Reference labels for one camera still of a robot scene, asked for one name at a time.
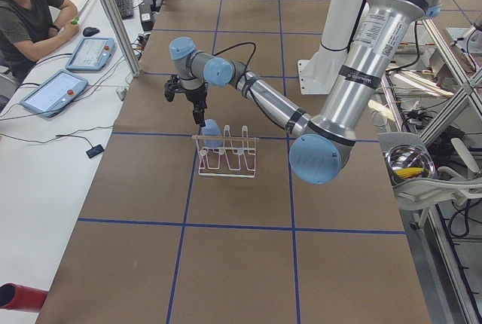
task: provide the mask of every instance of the black t-shirt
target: black t-shirt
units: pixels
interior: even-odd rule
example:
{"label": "black t-shirt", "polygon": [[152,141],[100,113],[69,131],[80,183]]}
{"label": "black t-shirt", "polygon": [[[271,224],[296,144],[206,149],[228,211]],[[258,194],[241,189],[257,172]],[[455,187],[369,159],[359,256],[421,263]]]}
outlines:
{"label": "black t-shirt", "polygon": [[52,25],[49,6],[59,8],[64,0],[31,0],[32,9],[25,9],[13,0],[0,0],[0,49],[5,61],[19,81],[29,74],[35,62],[25,57],[14,44],[48,38]]}

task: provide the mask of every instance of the red cylinder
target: red cylinder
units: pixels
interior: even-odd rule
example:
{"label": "red cylinder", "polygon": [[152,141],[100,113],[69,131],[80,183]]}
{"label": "red cylinder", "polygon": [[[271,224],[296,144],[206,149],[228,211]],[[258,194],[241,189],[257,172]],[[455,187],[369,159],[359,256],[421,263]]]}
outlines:
{"label": "red cylinder", "polygon": [[18,284],[0,286],[0,309],[40,312],[47,293],[44,290]]}

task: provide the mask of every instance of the black mouse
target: black mouse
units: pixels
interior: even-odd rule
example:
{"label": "black mouse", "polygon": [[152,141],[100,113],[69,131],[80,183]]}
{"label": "black mouse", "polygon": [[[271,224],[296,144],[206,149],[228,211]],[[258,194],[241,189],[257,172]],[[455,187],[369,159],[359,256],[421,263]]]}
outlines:
{"label": "black mouse", "polygon": [[100,30],[98,30],[97,28],[94,28],[93,26],[88,26],[84,29],[82,34],[84,34],[84,36],[92,36],[97,34],[98,32],[100,32]]}

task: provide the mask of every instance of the white desk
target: white desk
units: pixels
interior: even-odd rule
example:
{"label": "white desk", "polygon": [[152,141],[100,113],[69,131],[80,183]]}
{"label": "white desk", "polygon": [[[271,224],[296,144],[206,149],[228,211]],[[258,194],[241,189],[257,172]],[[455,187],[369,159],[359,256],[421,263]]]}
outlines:
{"label": "white desk", "polygon": [[[82,29],[85,26],[99,28],[100,33],[95,36],[114,37],[99,0],[90,0],[79,23]],[[124,20],[124,25],[131,41],[134,41],[142,32],[139,12],[135,11],[133,19]],[[80,40],[81,34],[53,55],[71,53]],[[121,57],[121,49],[116,49],[101,72],[79,75],[94,84]],[[54,58],[36,66],[25,82],[41,83],[63,69],[67,60],[68,57]],[[122,106],[115,90],[127,86],[126,77],[127,81],[132,78],[129,72],[123,62],[93,95],[70,105],[55,118],[33,116],[0,121],[0,133],[45,141],[56,134],[110,127]],[[4,112],[32,89],[29,86],[20,88]],[[3,118],[28,114],[30,112],[16,105]],[[102,144],[105,148],[111,129],[78,135],[87,137],[93,145]],[[6,137],[0,139],[0,285],[19,283],[45,290],[50,288],[102,158],[99,155],[89,159],[85,153],[89,148],[85,140],[71,137],[46,145]],[[2,324],[30,324],[35,322],[36,317],[35,313],[0,310]]]}

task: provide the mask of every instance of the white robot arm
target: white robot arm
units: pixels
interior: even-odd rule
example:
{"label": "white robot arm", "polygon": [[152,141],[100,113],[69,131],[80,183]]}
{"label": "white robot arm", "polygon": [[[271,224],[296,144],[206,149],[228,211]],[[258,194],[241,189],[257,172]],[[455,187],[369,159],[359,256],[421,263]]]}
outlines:
{"label": "white robot arm", "polygon": [[318,115],[308,115],[244,64],[197,50],[190,38],[177,38],[169,46],[178,74],[166,83],[166,98],[172,101],[175,93],[185,93],[194,104],[194,120],[202,127],[206,85],[233,86],[298,137],[289,160],[301,179],[330,182],[349,160],[356,124],[409,25],[436,16],[441,8],[440,0],[368,0],[368,4],[368,15]]}

